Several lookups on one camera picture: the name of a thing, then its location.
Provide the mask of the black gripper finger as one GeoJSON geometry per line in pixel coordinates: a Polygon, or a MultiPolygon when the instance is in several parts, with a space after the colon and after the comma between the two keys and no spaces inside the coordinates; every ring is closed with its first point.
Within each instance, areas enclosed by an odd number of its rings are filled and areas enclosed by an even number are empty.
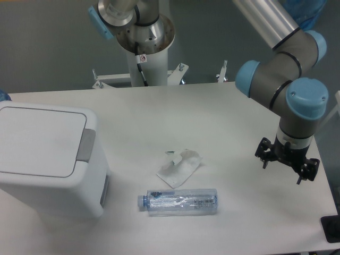
{"type": "Polygon", "coordinates": [[[265,169],[269,162],[275,160],[274,144],[269,139],[262,138],[256,149],[255,156],[260,159],[262,168],[265,169]]]}
{"type": "Polygon", "coordinates": [[[319,168],[320,160],[316,158],[305,158],[303,164],[296,168],[296,173],[299,178],[297,180],[297,184],[300,184],[302,181],[314,181],[319,168]]]}

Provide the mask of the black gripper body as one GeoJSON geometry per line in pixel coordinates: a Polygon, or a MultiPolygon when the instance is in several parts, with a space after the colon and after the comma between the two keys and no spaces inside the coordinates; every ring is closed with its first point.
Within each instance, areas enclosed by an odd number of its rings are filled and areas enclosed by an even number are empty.
{"type": "Polygon", "coordinates": [[[310,165],[311,160],[306,157],[311,137],[306,139],[295,139],[286,135],[276,135],[272,149],[271,161],[278,161],[289,167],[303,167],[310,165]]]}

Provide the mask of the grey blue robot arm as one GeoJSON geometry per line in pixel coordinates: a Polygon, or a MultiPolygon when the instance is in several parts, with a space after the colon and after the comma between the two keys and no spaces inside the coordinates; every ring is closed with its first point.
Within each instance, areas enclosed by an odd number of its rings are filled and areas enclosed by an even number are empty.
{"type": "Polygon", "coordinates": [[[235,5],[275,53],[267,63],[246,62],[235,78],[240,92],[280,118],[275,140],[263,138],[255,156],[264,166],[277,161],[291,167],[299,181],[313,181],[320,161],[306,154],[329,93],[322,82],[306,78],[305,73],[324,57],[325,39],[315,31],[303,31],[279,1],[235,5]]]}

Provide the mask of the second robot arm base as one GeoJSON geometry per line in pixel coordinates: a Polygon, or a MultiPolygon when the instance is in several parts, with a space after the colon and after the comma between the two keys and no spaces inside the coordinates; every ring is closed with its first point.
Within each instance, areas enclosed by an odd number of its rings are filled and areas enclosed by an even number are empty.
{"type": "Polygon", "coordinates": [[[116,38],[136,55],[160,53],[175,39],[174,25],[160,13],[159,1],[98,1],[88,15],[103,38],[116,38]]]}

